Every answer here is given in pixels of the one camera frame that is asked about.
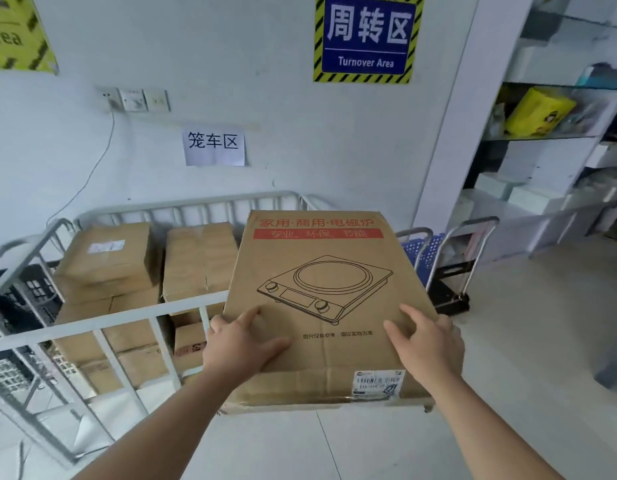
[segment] blue sign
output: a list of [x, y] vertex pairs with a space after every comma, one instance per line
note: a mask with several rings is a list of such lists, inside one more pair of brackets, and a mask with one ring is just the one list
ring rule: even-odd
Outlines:
[[324, 0], [322, 71], [403, 74], [417, 5]]

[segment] blue plastic basket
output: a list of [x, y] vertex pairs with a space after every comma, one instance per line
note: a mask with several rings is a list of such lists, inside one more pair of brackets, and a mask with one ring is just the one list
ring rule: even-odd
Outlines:
[[[429, 276], [432, 272], [432, 263], [435, 261], [435, 254], [437, 254], [437, 250], [440, 248], [441, 242], [444, 240], [445, 234], [434, 235], [432, 240], [424, 254], [422, 255], [422, 259], [420, 261], [420, 265], [417, 268], [417, 276], [419, 276], [422, 284], [426, 286], [426, 282], [429, 279]], [[415, 266], [415, 259], [417, 257], [417, 252], [419, 252], [420, 248], [424, 245], [423, 239], [413, 239], [412, 241], [402, 243], [402, 247], [408, 256], [411, 264]]]

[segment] white cable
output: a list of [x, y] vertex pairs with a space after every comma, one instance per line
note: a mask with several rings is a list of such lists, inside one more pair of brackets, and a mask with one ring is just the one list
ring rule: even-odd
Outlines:
[[[73, 203], [73, 201], [80, 195], [80, 193], [83, 192], [83, 190], [86, 188], [86, 186], [88, 185], [88, 183], [91, 181], [91, 178], [93, 177], [93, 174], [95, 173], [95, 170], [97, 169], [97, 167], [99, 166], [99, 164], [102, 162], [102, 160], [104, 159], [104, 157], [106, 156], [106, 153], [108, 153], [108, 150], [111, 147], [111, 142], [112, 142], [112, 135], [115, 131], [115, 113], [113, 111], [111, 111], [111, 119], [112, 119], [112, 125], [111, 125], [111, 133], [109, 135], [109, 139], [108, 139], [108, 143], [106, 143], [106, 148], [104, 149], [104, 152], [102, 153], [102, 156], [100, 156], [99, 160], [97, 160], [97, 163], [95, 163], [95, 166], [91, 169], [91, 172], [88, 174], [88, 177], [85, 181], [85, 183], [82, 185], [82, 188], [80, 188], [80, 190], [78, 190], [75, 195], [73, 195], [71, 197], [71, 199], [66, 202], [66, 204], [59, 209], [57, 212], [55, 212], [55, 214], [53, 214], [51, 217], [49, 217], [46, 220], [46, 227], [48, 228], [48, 223], [50, 222], [50, 220], [53, 217], [56, 217], [60, 212], [62, 212], [65, 208], [67, 208], [69, 205], [71, 205]], [[53, 242], [53, 240], [50, 240], [50, 243], [55, 247], [55, 249], [62, 254], [62, 251], [57, 247], [57, 245], [55, 244], [55, 242]]]

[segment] red banner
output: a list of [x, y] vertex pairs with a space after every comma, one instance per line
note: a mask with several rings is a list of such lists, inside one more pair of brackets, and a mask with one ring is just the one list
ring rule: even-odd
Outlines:
[[254, 239], [384, 239], [381, 229], [255, 229]]

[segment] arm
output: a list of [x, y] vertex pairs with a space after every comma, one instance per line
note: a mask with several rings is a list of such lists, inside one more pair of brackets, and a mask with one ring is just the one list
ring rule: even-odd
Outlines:
[[476, 480], [564, 480], [460, 375], [453, 371], [464, 342], [446, 315], [433, 322], [401, 305], [417, 325], [407, 339], [391, 321], [384, 328], [405, 368], [431, 393]]
[[74, 478], [179, 479], [228, 395], [290, 345], [286, 337], [257, 343], [249, 327], [258, 313], [254, 308], [230, 324], [214, 317], [203, 370]]

